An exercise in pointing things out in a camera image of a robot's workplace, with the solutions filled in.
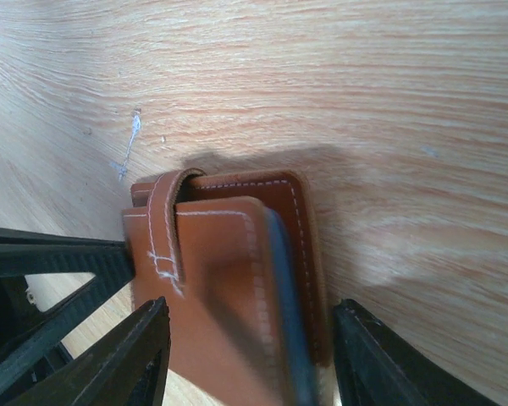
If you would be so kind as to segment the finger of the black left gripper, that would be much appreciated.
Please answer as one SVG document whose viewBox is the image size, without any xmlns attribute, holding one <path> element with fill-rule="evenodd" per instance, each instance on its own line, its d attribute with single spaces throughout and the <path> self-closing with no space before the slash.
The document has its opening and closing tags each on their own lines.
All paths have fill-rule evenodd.
<svg viewBox="0 0 508 406">
<path fill-rule="evenodd" d="M 0 343 L 0 366 L 26 370 L 134 277 L 124 242 L 0 228 L 0 282 L 27 275 L 93 278 Z"/>
</svg>

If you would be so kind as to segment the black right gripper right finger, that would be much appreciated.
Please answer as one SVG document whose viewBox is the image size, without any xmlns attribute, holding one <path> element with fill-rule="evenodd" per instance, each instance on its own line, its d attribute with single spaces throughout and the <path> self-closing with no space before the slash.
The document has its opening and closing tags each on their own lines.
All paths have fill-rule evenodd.
<svg viewBox="0 0 508 406">
<path fill-rule="evenodd" d="M 333 308 L 334 365 L 344 405 L 493 405 L 353 299 Z"/>
</svg>

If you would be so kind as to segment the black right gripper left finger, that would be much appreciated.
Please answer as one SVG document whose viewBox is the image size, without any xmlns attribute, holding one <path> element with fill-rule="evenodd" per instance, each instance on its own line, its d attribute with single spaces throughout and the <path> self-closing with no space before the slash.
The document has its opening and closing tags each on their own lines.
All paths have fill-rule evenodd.
<svg viewBox="0 0 508 406">
<path fill-rule="evenodd" d="M 80 357 L 9 403 L 161 405 L 170 345 L 166 300 L 149 300 Z"/>
</svg>

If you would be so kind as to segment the brown leather card holder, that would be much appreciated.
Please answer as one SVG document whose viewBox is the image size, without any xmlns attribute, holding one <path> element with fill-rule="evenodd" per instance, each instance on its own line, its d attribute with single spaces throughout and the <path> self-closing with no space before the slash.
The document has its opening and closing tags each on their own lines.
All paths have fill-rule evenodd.
<svg viewBox="0 0 508 406">
<path fill-rule="evenodd" d="M 131 186 L 133 304 L 165 298 L 170 369 L 226 405 L 329 405 L 333 348 L 318 231 L 296 171 Z"/>
</svg>

